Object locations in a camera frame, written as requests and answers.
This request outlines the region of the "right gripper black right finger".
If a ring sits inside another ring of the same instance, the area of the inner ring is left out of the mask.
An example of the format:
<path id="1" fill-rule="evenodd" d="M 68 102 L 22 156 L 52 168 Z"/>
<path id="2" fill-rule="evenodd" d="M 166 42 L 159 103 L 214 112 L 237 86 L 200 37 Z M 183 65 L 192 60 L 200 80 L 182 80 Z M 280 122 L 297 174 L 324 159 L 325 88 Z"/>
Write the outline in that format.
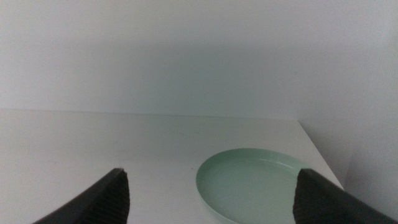
<path id="1" fill-rule="evenodd" d="M 313 169 L 298 173 L 292 213 L 300 224 L 397 224 Z"/>

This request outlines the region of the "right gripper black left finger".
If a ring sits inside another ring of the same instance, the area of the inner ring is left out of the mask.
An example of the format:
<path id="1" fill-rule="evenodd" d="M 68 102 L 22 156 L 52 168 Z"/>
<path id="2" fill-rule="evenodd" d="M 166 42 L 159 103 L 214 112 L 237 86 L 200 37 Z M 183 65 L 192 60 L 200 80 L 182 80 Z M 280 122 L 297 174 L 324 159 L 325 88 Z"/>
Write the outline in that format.
<path id="1" fill-rule="evenodd" d="M 115 168 L 84 192 L 34 224 L 126 224 L 130 210 L 127 173 Z"/>

